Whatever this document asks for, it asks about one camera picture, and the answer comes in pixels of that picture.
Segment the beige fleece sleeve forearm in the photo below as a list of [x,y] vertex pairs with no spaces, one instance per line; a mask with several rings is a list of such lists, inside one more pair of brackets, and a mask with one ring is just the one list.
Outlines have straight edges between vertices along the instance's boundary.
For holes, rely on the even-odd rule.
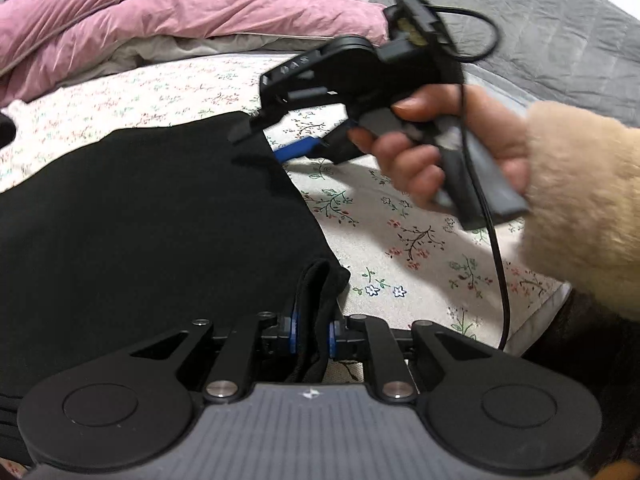
[[638,129],[555,102],[534,104],[526,125],[523,262],[638,320]]

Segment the right hand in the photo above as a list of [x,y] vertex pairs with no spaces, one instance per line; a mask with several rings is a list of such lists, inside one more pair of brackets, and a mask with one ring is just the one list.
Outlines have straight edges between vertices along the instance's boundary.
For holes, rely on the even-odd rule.
[[[484,89],[474,84],[463,88],[429,84],[396,103],[393,110],[408,122],[429,122],[442,115],[462,117],[486,146],[514,191],[526,194],[529,181],[526,120]],[[397,191],[407,194],[422,209],[439,208],[434,198],[445,182],[445,173],[439,167],[437,148],[414,145],[401,132],[376,138],[370,131],[357,127],[350,130],[348,136],[360,151],[375,157],[381,174],[390,178]]]

